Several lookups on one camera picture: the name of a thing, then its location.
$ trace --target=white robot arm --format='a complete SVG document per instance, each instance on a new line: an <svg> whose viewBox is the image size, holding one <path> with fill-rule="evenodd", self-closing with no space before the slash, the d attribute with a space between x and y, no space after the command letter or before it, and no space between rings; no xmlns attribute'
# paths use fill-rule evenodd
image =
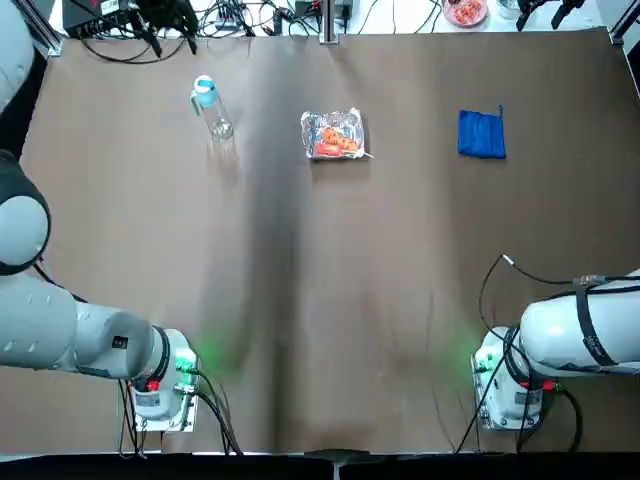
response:
<svg viewBox="0 0 640 480"><path fill-rule="evenodd" d="M493 328L471 359L485 427L519 430L526 403L525 428L534 428L552 379L640 373L638 275L589 289L576 282L575 291L529 305L519 327Z"/></svg>
<svg viewBox="0 0 640 480"><path fill-rule="evenodd" d="M184 429L197 399L188 395L198 361L187 339L25 274L49 234L46 201L0 151L0 365L129 380L147 430Z"/></svg>

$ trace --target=equipment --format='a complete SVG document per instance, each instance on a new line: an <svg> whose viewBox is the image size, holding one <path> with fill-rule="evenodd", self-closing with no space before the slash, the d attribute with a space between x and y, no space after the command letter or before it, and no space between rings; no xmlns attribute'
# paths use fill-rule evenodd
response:
<svg viewBox="0 0 640 480"><path fill-rule="evenodd" d="M72 38L91 38L120 28L144 39L160 58L157 32L173 28L186 38L193 54L197 50L198 18L189 0L65 0L62 17L64 29Z"/></svg>
<svg viewBox="0 0 640 480"><path fill-rule="evenodd" d="M471 358L479 417L490 430L533 429L554 379L640 373L640 270L627 277L547 281L573 290L527 307L519 327L494 327ZM482 294L480 297L482 315Z"/></svg>
<svg viewBox="0 0 640 480"><path fill-rule="evenodd" d="M547 3L547 1L548 0L518 0L518 5L522 12L516 22L516 27L519 32L522 31L533 11ZM562 20L564 20L564 17L569 15L574 8L580 8L582 5L584 5L584 0L562 0L562 5L558 7L558 11L551 19L551 26L553 29L556 30L560 26Z"/></svg>
<svg viewBox="0 0 640 480"><path fill-rule="evenodd" d="M51 216L1 150L0 232L0 365L128 380L138 430L193 430L198 359L184 335L24 273L40 268Z"/></svg>
<svg viewBox="0 0 640 480"><path fill-rule="evenodd" d="M323 8L325 3L320 0L296 0L295 13L298 18L311 18L316 17L318 24L323 18ZM340 19L342 22L342 28L344 32L347 32L349 26L349 20L353 12L353 0L335 0L335 10L330 12L329 16L333 16L334 19Z"/></svg>

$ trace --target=plastic water bottle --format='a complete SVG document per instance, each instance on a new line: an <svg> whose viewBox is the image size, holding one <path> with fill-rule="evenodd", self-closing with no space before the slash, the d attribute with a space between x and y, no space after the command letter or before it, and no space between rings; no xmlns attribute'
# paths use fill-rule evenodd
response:
<svg viewBox="0 0 640 480"><path fill-rule="evenodd" d="M211 77L200 75L193 82L191 104L196 115L204 117L214 142L223 142L233 136L229 114Z"/></svg>

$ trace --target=blue towel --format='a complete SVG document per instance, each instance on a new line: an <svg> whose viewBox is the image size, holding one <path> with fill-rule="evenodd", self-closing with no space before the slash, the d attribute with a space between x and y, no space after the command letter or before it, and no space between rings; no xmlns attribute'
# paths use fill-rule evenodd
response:
<svg viewBox="0 0 640 480"><path fill-rule="evenodd" d="M500 116L460 110L458 152L478 158L505 158L502 105Z"/></svg>

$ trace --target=brown tablecloth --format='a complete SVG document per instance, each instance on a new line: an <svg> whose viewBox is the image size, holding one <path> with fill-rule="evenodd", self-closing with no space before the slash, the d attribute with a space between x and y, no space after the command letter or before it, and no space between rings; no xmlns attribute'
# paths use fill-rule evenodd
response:
<svg viewBox="0 0 640 480"><path fill-rule="evenodd" d="M204 73L234 122L226 150L208 151L189 104ZM500 104L506 161L459 156L458 111ZM354 105L375 159L310 164L302 112ZM68 41L22 164L53 212L54 277L187 334L225 382L245 450L444 452L472 414L477 295L497 254L547 277L640 264L639 121L604 29L349 36L335 48L212 40L144 67ZM489 316L515 324L548 291L502 267ZM0 375L2 451L115 450L113 383ZM568 382L583 449L640 446L636 382ZM556 403L528 448L569 445L573 418ZM197 433L164 447L220 450L209 412L198 417ZM512 434L480 440L513 448Z"/></svg>

